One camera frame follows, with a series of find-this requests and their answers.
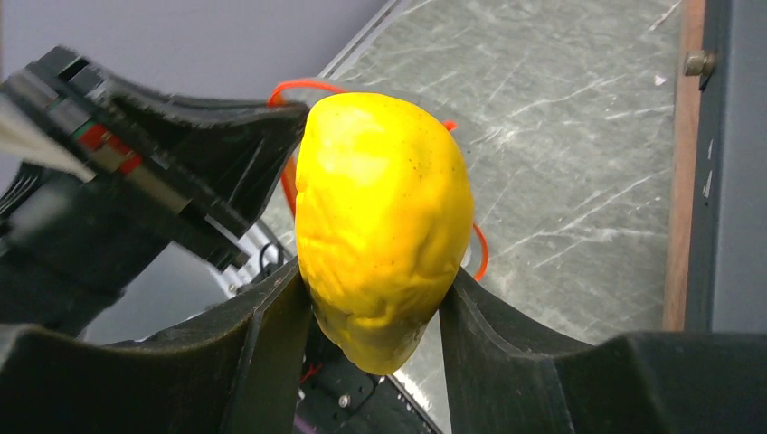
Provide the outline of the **yellow corn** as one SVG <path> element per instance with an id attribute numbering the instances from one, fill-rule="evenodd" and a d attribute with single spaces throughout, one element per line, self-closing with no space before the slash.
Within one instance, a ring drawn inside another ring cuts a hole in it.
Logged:
<path id="1" fill-rule="evenodd" d="M 448 127 L 404 99 L 346 92 L 309 111 L 295 235 L 321 331 L 364 372 L 412 356 L 446 297 L 475 218 Z"/>

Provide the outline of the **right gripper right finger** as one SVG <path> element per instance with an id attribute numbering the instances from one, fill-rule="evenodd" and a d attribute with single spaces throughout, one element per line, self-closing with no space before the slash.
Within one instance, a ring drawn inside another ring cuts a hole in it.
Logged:
<path id="1" fill-rule="evenodd" d="M 590 345 L 461 271 L 440 306 L 456 433 L 763 433 L 766 338 L 632 332 Z"/>

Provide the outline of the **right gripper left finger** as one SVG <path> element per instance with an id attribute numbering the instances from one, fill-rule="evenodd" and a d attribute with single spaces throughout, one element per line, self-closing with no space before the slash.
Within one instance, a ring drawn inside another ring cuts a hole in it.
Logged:
<path id="1" fill-rule="evenodd" d="M 143 341 L 1 328 L 4 433 L 289 433 L 311 307 L 291 261 Z"/>

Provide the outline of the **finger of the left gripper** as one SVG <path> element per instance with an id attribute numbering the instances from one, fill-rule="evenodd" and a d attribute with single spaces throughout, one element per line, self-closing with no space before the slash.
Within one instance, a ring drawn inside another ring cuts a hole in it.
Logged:
<path id="1" fill-rule="evenodd" d="M 263 214 L 298 145 L 308 105 L 211 99 L 139 84 L 56 46 L 35 74 L 140 155 L 195 212 L 240 238 Z"/>

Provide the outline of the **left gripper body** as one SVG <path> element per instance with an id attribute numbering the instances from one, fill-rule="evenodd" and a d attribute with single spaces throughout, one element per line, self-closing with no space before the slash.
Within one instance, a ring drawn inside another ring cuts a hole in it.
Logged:
<path id="1" fill-rule="evenodd" d="M 172 96 L 110 74 L 70 79 L 18 71 L 14 113 L 75 167 L 27 156 L 1 199 L 1 315 L 77 335 L 170 243 L 218 269 L 242 266 L 234 242 L 252 214 L 233 205 L 227 164 L 195 164 L 191 147 L 242 156 L 246 100 Z"/>

